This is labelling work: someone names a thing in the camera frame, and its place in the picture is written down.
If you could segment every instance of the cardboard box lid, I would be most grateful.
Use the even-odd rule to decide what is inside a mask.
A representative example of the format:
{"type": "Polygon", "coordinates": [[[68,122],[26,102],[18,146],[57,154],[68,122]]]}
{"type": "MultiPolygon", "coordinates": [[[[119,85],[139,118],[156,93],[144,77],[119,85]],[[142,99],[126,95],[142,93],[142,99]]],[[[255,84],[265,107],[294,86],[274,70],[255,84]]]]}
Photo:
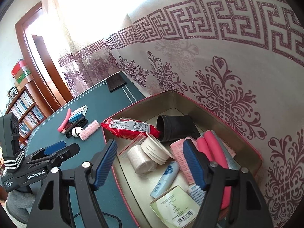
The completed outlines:
{"type": "Polygon", "coordinates": [[[170,188],[151,201],[150,207],[169,228],[188,226],[195,220],[200,210],[200,206],[179,185],[170,188]]]}

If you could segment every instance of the photo frame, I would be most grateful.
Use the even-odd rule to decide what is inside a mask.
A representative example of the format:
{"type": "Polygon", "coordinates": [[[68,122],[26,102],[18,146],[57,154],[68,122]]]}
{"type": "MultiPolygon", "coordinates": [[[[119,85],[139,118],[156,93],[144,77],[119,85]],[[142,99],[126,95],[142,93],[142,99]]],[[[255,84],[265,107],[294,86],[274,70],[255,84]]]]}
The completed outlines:
{"type": "Polygon", "coordinates": [[[13,86],[13,87],[9,90],[9,93],[7,94],[7,96],[13,100],[14,97],[15,97],[17,94],[18,94],[18,89],[17,89],[15,86],[13,86]]]}

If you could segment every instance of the black cylindrical container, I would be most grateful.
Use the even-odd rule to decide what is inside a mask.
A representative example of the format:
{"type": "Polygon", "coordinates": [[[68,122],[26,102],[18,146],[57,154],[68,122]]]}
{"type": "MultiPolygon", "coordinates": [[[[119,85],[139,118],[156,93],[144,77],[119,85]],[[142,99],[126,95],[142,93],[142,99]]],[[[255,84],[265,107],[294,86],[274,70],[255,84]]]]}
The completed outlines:
{"type": "Polygon", "coordinates": [[[187,136],[197,139],[201,136],[189,115],[160,115],[157,118],[156,127],[161,132],[158,138],[160,142],[178,140],[187,136]]]}

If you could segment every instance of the cardboard box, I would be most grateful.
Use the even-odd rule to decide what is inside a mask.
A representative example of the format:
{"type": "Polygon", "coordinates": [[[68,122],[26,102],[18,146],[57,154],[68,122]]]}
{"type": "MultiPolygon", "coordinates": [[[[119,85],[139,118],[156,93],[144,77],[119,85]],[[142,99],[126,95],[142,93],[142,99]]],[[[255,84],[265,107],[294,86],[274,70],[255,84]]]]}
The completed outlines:
{"type": "Polygon", "coordinates": [[[13,77],[18,73],[21,67],[26,66],[26,62],[23,59],[19,59],[16,65],[13,67],[11,74],[13,77]]]}
{"type": "Polygon", "coordinates": [[[27,66],[21,67],[21,68],[19,69],[19,71],[17,72],[17,74],[15,75],[15,80],[18,80],[19,77],[20,77],[23,73],[25,73],[25,76],[27,76],[27,75],[29,75],[29,74],[31,73],[31,71],[29,70],[29,68],[28,68],[27,66]]]}
{"type": "Polygon", "coordinates": [[[19,76],[19,78],[17,79],[17,82],[20,84],[21,81],[23,81],[23,79],[24,79],[26,76],[28,76],[29,74],[31,74],[30,71],[23,72],[23,73],[19,76]]]}
{"type": "Polygon", "coordinates": [[[20,82],[20,84],[17,87],[17,89],[19,90],[19,88],[20,88],[20,90],[21,90],[25,86],[25,84],[28,84],[32,80],[34,80],[34,77],[33,77],[32,74],[29,74],[28,76],[25,76],[25,78],[20,82]]]}
{"type": "Polygon", "coordinates": [[[87,109],[88,107],[84,105],[83,107],[74,110],[70,115],[69,122],[75,122],[80,117],[84,117],[86,115],[87,109]]]}
{"type": "Polygon", "coordinates": [[[168,228],[186,227],[200,210],[200,206],[179,185],[153,200],[150,207],[168,228]]]}

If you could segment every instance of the blue gripper pad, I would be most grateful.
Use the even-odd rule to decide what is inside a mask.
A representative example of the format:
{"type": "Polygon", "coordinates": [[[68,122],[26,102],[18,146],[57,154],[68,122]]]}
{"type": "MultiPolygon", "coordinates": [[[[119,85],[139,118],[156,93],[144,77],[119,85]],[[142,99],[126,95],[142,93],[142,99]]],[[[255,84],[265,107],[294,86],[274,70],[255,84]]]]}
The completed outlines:
{"type": "Polygon", "coordinates": [[[189,169],[191,171],[195,184],[200,186],[201,189],[204,190],[207,185],[204,180],[205,174],[204,174],[204,170],[196,156],[196,152],[194,150],[196,150],[196,152],[198,152],[196,147],[192,143],[192,141],[189,139],[185,140],[183,143],[184,157],[189,166],[189,169]]]}
{"type": "Polygon", "coordinates": [[[104,185],[114,162],[114,159],[116,157],[116,154],[117,142],[113,140],[107,152],[105,153],[102,161],[100,162],[100,165],[96,169],[95,181],[93,184],[96,189],[99,189],[101,186],[104,185]]]}
{"type": "Polygon", "coordinates": [[[45,150],[44,150],[44,155],[48,156],[51,155],[61,149],[63,149],[66,146],[65,142],[62,140],[60,142],[57,142],[51,146],[48,146],[45,150]]]}

